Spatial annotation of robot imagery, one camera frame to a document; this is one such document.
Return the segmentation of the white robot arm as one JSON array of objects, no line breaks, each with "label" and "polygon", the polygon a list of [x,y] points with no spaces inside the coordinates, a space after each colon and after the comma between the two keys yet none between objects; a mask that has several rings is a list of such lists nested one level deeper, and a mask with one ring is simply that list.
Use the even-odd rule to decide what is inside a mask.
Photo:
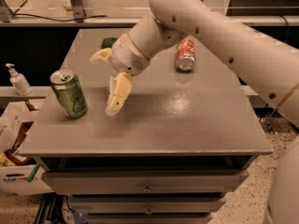
[{"label": "white robot arm", "polygon": [[149,0],[150,14],[110,49],[91,57],[118,75],[110,80],[106,112],[120,112],[158,52],[191,35],[216,55],[283,118],[299,127],[299,50],[211,10],[201,0]]}]

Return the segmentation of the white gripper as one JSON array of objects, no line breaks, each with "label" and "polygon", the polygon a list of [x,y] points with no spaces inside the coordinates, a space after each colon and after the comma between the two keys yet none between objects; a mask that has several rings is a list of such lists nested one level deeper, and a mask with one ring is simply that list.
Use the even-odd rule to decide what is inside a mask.
[{"label": "white gripper", "polygon": [[132,76],[141,74],[149,66],[150,61],[135,47],[128,34],[121,35],[112,45],[112,49],[105,48],[95,52],[90,61],[92,63],[111,62],[117,71],[126,72],[118,73],[109,79],[106,113],[115,116],[121,111],[132,90]]}]

